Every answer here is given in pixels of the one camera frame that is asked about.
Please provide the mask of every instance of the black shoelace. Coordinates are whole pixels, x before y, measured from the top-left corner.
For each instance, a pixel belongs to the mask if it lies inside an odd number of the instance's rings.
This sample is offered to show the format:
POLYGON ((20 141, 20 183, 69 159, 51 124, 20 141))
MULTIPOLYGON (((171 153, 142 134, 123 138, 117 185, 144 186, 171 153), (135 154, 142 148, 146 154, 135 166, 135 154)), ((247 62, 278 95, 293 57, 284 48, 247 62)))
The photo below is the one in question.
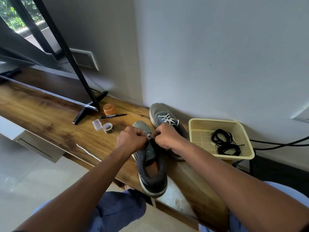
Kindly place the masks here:
POLYGON ((237 145, 234 140, 233 136, 230 132, 226 132, 223 129, 217 129, 211 135, 211 140, 218 146, 218 154, 219 155, 228 155, 228 156, 239 156, 241 154, 240 146, 237 145), (219 134, 225 137, 225 140, 219 138, 219 134), (227 154, 228 150, 234 150, 233 154, 227 154))

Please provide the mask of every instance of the green foliage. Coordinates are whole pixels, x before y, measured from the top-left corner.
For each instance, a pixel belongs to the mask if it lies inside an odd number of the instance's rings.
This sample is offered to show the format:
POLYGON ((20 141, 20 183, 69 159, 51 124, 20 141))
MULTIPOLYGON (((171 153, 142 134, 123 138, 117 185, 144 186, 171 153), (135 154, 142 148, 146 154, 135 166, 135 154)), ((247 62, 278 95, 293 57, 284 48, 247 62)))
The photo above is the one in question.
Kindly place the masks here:
MULTIPOLYGON (((22 3, 24 4, 25 8, 36 23, 44 20, 33 0, 23 0, 22 3)), ((14 31, 26 27, 25 23, 21 20, 18 13, 11 6, 9 0, 0 0, 0 16, 14 31)))

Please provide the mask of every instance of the gray sneaker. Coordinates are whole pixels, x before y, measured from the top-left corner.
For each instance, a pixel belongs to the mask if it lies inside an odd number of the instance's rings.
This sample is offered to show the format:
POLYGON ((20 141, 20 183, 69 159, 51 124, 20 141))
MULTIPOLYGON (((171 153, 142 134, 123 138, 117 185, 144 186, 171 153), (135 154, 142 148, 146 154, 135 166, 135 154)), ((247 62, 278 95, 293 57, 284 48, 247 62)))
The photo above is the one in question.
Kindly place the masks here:
MULTIPOLYGON (((173 126, 176 131, 183 136, 185 139, 189 140, 188 133, 184 126, 179 123, 179 120, 172 114, 172 112, 167 109, 161 103, 154 103, 150 106, 149 109, 149 117, 154 127, 158 127, 162 123, 168 123, 173 126)), ((176 160, 183 160, 183 158, 179 155, 176 155, 172 151, 170 152, 171 156, 176 160)))
MULTIPOLYGON (((152 133, 144 121, 136 121, 132 126, 143 130, 146 134, 152 133)), ((151 139, 144 149, 132 154, 137 165, 141 187, 152 197, 164 194, 168 187, 166 165, 161 156, 163 150, 151 139)))

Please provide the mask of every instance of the basket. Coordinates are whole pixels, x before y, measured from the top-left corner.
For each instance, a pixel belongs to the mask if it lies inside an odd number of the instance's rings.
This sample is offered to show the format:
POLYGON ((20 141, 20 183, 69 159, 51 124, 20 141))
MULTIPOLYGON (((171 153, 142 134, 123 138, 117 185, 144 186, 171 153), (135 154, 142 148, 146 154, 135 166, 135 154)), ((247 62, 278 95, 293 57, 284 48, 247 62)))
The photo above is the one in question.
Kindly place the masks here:
POLYGON ((251 160, 254 158, 254 151, 249 141, 249 137, 243 128, 243 125, 237 121, 230 120, 212 120, 212 119, 191 119, 189 120, 190 141, 199 147, 207 150, 214 156, 222 160, 251 160), (223 129, 233 135, 233 140, 240 146, 240 156, 232 156, 233 151, 228 155, 218 155, 218 146, 211 140, 212 133, 217 129, 223 129))

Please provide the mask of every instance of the orange insole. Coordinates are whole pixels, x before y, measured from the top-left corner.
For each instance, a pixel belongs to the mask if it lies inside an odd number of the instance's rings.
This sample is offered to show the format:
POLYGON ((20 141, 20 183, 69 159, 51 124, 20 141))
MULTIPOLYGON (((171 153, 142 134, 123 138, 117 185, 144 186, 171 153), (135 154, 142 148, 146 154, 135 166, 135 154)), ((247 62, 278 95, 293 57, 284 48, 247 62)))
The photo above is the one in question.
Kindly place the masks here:
POLYGON ((148 173, 149 177, 155 177, 159 172, 159 165, 155 160, 149 160, 146 162, 146 172, 148 173))

